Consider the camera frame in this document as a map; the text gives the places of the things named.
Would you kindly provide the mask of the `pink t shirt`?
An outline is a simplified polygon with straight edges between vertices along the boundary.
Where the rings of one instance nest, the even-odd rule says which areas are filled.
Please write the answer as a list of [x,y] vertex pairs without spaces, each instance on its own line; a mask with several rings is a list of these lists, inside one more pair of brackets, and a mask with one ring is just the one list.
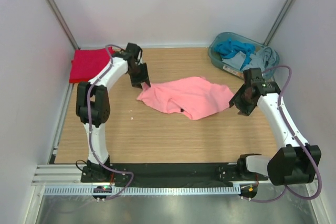
[[196,121],[228,109],[233,96],[226,85],[188,77],[151,86],[143,84],[137,100],[159,112],[181,113]]

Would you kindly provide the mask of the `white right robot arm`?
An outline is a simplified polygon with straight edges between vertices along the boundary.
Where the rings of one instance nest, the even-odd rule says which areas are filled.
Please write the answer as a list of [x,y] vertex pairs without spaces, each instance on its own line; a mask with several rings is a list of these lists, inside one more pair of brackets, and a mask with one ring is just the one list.
[[272,157],[248,154],[236,167],[239,178],[248,180],[255,173],[267,176],[273,185],[313,182],[321,150],[310,145],[292,120],[275,82],[246,81],[229,102],[239,114],[249,116],[259,108],[267,119],[279,150]]

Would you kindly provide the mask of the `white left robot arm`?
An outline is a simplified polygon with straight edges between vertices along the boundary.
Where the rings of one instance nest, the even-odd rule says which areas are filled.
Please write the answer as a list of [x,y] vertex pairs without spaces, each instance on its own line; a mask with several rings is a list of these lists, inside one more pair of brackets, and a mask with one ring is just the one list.
[[95,60],[98,69],[77,86],[76,115],[85,127],[89,146],[88,159],[82,168],[83,183],[107,182],[115,172],[106,145],[106,122],[111,112],[110,89],[125,74],[129,75],[135,88],[151,85],[140,46],[130,43],[126,49],[120,48],[116,52],[111,51],[112,47],[105,48],[107,55]]

